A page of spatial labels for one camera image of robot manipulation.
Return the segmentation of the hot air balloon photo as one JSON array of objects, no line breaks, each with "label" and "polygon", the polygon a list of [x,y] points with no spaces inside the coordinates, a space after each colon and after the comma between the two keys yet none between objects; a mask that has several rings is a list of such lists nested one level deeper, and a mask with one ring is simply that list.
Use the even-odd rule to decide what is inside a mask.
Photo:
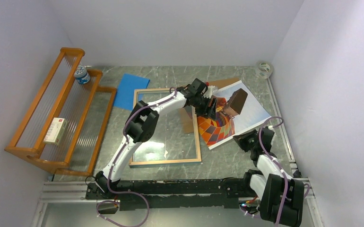
[{"label": "hot air balloon photo", "polygon": [[211,97],[217,101],[215,119],[197,117],[199,135],[209,149],[255,129],[271,117],[240,80],[219,88]]}]

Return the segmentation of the orange wooden rack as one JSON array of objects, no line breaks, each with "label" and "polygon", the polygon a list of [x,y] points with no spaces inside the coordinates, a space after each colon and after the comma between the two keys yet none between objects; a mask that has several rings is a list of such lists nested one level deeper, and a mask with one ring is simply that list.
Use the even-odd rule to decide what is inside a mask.
[{"label": "orange wooden rack", "polygon": [[[25,116],[5,150],[53,175],[93,174],[106,126],[117,93],[99,84],[102,71],[89,69],[90,81],[79,84],[74,72],[84,56],[80,48],[63,47]],[[96,95],[109,96],[98,130],[88,127],[88,112]],[[45,144],[44,137],[53,118],[65,118],[67,128],[59,145]]]}]

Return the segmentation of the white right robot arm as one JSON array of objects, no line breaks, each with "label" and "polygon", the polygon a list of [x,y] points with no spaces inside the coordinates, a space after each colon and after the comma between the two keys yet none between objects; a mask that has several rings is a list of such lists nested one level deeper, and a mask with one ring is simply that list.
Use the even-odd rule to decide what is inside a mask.
[{"label": "white right robot arm", "polygon": [[247,196],[256,194],[260,200],[257,206],[247,201],[239,207],[246,216],[259,215],[265,221],[298,227],[302,223],[305,184],[286,173],[270,151],[274,134],[269,128],[261,128],[234,136],[238,146],[250,152],[256,166],[255,170],[245,173],[242,192]]}]

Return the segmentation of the clear tape roll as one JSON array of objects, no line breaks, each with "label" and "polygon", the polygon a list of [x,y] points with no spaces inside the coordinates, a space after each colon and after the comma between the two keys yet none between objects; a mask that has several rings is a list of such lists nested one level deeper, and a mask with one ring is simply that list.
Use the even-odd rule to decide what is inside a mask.
[{"label": "clear tape roll", "polygon": [[274,71],[274,67],[267,61],[258,61],[255,65],[255,75],[260,79],[268,79]]}]

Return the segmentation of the blue white round tin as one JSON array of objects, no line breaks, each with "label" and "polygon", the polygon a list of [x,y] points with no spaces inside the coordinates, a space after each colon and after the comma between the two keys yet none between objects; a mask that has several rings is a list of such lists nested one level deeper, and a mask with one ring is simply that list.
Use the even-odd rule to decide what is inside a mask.
[{"label": "blue white round tin", "polygon": [[74,72],[74,78],[81,85],[86,84],[90,81],[90,75],[86,67],[83,65],[78,65],[76,71]]}]

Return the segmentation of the aluminium extrusion table rail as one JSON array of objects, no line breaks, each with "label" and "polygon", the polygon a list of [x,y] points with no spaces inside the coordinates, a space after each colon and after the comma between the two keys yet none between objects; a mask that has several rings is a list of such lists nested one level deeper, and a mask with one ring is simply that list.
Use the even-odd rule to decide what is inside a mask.
[{"label": "aluminium extrusion table rail", "polygon": [[[216,184],[214,179],[203,180],[204,183],[215,184],[216,192],[204,192],[201,193],[199,189],[199,180],[157,180],[157,181],[122,181],[121,184],[127,186],[127,190],[137,191],[138,187],[143,184],[157,184],[163,190],[161,193],[148,193],[141,192],[141,194],[147,197],[147,201],[151,209],[162,208],[193,208],[194,199],[201,199],[202,201],[208,200],[206,205],[202,207],[224,207],[232,209],[233,202],[248,201],[253,199],[253,196],[244,197],[235,195],[233,198],[227,198],[221,191],[221,186]],[[165,193],[167,190],[176,191],[177,184],[181,183],[183,187],[188,187],[189,183],[193,183],[195,188],[191,190],[191,193]],[[91,190],[95,187],[94,183],[86,184],[84,182],[45,182],[38,200],[38,208],[40,215],[35,215],[33,220],[33,226],[37,226],[37,222],[42,222],[43,214],[45,214],[46,207],[49,203],[100,203],[104,199],[98,193]]]}]

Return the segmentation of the blue wooden picture frame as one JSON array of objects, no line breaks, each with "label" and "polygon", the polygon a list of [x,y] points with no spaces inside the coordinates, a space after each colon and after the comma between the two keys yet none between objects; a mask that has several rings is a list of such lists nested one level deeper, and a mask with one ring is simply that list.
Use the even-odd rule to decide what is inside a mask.
[{"label": "blue wooden picture frame", "polygon": [[154,135],[129,160],[129,167],[201,163],[195,110],[183,107],[160,116]]}]

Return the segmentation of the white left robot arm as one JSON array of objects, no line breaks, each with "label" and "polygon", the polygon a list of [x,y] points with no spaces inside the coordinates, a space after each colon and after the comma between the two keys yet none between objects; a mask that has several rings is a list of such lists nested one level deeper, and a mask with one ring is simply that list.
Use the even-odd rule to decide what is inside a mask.
[{"label": "white left robot arm", "polygon": [[140,145],[154,135],[160,116],[191,106],[197,116],[215,119],[217,100],[213,94],[217,91],[217,86],[194,79],[186,86],[170,88],[169,95],[156,101],[138,101],[122,129],[123,138],[118,149],[95,176],[99,194],[106,199],[116,194],[117,183],[129,159]]}]

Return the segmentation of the brown cardboard backing board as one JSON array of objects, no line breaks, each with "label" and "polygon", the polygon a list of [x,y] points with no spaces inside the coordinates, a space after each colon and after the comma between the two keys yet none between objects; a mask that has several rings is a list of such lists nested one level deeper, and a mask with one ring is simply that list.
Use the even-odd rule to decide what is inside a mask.
[{"label": "brown cardboard backing board", "polygon": [[[228,78],[228,79],[221,79],[221,80],[215,80],[210,81],[208,84],[210,86],[216,86],[218,89],[229,86],[235,82],[238,82],[240,79],[238,77],[234,78]],[[194,132],[194,123],[193,123],[193,114],[194,111],[192,111],[190,106],[181,108],[178,110],[179,117],[180,117],[180,123],[182,125],[182,132],[192,133]]]}]

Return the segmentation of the white medicine box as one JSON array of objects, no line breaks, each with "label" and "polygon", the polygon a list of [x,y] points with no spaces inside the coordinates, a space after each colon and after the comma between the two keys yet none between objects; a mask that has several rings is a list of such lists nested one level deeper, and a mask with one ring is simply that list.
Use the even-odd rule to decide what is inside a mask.
[{"label": "white medicine box", "polygon": [[43,142],[45,144],[59,145],[67,125],[68,121],[65,118],[53,118]]}]

